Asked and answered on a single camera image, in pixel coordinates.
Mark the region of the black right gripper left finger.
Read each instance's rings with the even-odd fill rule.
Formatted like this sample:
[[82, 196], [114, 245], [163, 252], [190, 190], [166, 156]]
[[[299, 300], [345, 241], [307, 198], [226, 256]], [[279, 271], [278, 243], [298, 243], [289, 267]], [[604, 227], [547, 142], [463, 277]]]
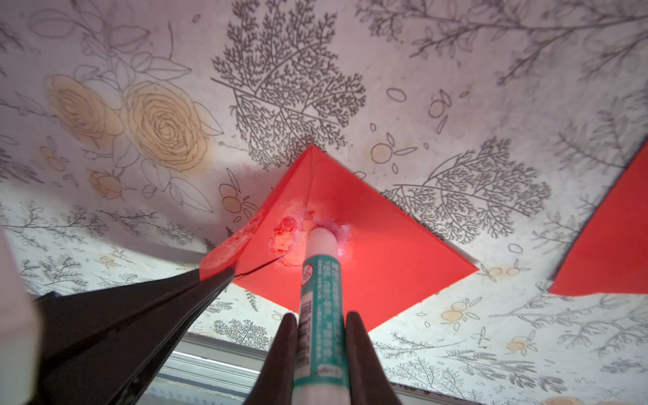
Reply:
[[287, 313], [283, 316], [263, 368], [244, 405], [291, 404], [297, 340], [297, 318], [293, 313]]

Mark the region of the green white glue stick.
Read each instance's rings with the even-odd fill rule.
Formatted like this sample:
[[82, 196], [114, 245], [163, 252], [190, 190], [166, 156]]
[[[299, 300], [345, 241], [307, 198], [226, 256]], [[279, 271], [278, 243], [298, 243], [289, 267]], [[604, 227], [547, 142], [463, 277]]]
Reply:
[[297, 349], [291, 402], [349, 404], [344, 341], [342, 268], [336, 236], [315, 228], [302, 266]]

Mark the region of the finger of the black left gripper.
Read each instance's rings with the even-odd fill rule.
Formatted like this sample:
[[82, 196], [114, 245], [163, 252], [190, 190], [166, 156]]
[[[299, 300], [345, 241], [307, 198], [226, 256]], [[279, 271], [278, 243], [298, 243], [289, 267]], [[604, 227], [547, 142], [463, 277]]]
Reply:
[[189, 327], [232, 282], [171, 278], [35, 299], [43, 322], [34, 404], [135, 404]]

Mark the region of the red envelope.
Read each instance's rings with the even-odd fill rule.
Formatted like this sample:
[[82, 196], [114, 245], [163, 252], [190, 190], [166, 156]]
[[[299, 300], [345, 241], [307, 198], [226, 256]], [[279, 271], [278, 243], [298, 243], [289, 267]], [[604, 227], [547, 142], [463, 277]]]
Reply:
[[632, 160], [561, 263], [553, 295], [647, 293], [647, 147]]
[[476, 272], [476, 267], [317, 147], [288, 169], [249, 222], [200, 263], [297, 312], [305, 239], [317, 227], [339, 242], [344, 309], [374, 329]]

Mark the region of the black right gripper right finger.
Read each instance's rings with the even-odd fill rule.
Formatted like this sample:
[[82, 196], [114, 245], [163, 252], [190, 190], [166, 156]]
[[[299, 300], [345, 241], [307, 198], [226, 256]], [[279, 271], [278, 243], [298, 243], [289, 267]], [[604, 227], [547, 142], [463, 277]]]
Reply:
[[358, 312], [347, 314], [345, 345], [352, 405], [401, 405]]

